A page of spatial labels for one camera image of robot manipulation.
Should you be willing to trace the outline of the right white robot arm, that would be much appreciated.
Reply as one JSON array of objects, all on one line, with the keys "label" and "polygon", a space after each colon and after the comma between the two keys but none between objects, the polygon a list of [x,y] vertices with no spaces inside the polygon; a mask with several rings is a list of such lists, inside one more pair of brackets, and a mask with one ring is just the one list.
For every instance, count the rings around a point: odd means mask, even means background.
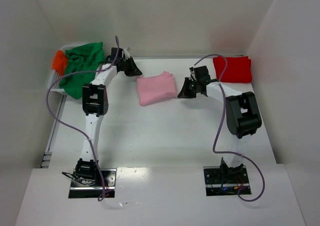
[{"label": "right white robot arm", "polygon": [[[193,99],[197,94],[202,94],[222,103],[221,121],[212,146],[213,152],[222,156],[219,166],[221,182],[225,183],[240,176],[245,168],[245,160],[258,168],[252,159],[244,155],[249,137],[256,134],[262,126],[255,94],[251,91],[234,90],[223,85],[218,79],[212,79],[206,66],[191,67],[189,70],[190,76],[184,79],[178,97]],[[217,145],[223,125],[227,126],[233,136],[233,143],[220,150],[217,149]]]}]

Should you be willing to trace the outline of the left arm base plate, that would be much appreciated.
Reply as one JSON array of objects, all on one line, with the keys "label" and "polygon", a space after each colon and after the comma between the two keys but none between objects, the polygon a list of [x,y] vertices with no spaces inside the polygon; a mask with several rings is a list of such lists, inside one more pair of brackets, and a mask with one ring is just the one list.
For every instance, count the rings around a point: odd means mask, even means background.
[{"label": "left arm base plate", "polygon": [[[115,197],[115,185],[116,185],[116,169],[102,170],[102,175],[105,181],[105,198]],[[70,175],[71,183],[68,193],[70,199],[80,198],[98,198],[102,195],[102,183],[99,173],[97,179],[90,177],[75,176],[75,173]]]}]

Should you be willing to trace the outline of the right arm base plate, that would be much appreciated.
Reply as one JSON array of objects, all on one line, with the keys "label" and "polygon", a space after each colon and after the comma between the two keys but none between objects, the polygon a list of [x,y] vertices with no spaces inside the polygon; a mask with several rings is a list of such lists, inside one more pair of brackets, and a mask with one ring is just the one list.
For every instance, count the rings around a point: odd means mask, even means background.
[{"label": "right arm base plate", "polygon": [[250,182],[247,169],[244,168],[240,173],[223,179],[219,167],[204,167],[204,182],[206,185],[207,196],[229,196],[237,195],[241,189],[240,195],[250,195]]}]

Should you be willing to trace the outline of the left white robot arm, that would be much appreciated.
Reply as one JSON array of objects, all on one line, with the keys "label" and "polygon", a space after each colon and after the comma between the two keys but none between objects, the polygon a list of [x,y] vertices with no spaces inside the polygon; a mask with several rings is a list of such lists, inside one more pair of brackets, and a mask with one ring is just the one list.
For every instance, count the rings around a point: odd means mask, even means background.
[{"label": "left white robot arm", "polygon": [[118,72],[124,72],[128,77],[142,75],[127,48],[112,48],[111,55],[107,56],[101,71],[92,82],[82,87],[85,136],[81,155],[75,167],[75,175],[93,183],[101,180],[97,152],[100,127],[109,109],[107,87]]}]

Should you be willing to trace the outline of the pink t shirt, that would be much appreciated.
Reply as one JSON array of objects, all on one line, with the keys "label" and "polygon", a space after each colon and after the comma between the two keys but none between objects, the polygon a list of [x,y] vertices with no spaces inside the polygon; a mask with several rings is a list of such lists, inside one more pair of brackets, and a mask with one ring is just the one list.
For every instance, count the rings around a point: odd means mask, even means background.
[{"label": "pink t shirt", "polygon": [[175,78],[172,73],[167,71],[158,76],[138,77],[136,83],[141,106],[147,106],[167,98],[175,98],[178,95]]}]

